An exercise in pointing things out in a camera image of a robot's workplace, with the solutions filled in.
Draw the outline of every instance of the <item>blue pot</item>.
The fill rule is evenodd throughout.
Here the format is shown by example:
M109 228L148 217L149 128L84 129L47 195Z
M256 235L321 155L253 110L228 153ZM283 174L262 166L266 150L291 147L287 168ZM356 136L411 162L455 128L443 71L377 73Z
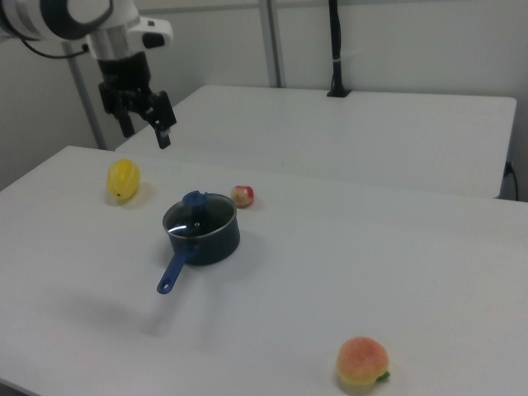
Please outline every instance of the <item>blue pot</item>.
M206 266L224 260L240 242L237 207L227 196L193 191L163 216L174 257L158 285L158 293L172 290L184 264Z

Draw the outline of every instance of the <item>blue handle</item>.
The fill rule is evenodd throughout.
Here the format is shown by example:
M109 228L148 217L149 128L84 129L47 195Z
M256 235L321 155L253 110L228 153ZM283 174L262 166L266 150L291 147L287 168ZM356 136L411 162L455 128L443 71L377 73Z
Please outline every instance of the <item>blue handle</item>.
M158 293L165 295L172 290L183 265L198 253L197 247L185 247L183 250L174 255L171 262L169 262L167 270L159 281Z

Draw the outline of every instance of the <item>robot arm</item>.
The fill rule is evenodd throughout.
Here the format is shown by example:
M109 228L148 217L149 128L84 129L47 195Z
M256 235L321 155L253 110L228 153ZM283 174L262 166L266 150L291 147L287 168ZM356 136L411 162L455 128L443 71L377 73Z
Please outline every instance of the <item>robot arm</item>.
M138 113L154 128L158 144L170 144L169 128L176 124L167 93L150 90L145 50L172 43L167 21L145 18L133 0L107 0L102 13L88 22L72 15L91 15L94 4L86 0L0 0L0 41L79 40L86 38L97 60L103 82L99 91L105 111L119 122L123 135L134 127L129 111Z

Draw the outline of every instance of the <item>black pole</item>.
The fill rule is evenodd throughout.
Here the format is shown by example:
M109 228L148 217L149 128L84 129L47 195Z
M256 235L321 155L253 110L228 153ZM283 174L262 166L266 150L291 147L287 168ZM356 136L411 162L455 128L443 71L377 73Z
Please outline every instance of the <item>black pole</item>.
M341 24L337 12L337 0L328 0L330 11L330 34L332 36L332 63L333 77L332 86L327 97L346 97L351 90L345 89L341 73Z

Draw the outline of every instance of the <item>yellow lemon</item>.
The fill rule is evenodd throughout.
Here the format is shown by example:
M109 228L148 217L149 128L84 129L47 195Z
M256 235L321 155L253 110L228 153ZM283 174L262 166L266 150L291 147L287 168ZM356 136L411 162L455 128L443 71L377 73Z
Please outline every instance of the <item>yellow lemon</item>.
M128 200L138 189L140 176L138 166L122 158L108 169L106 188L118 200Z

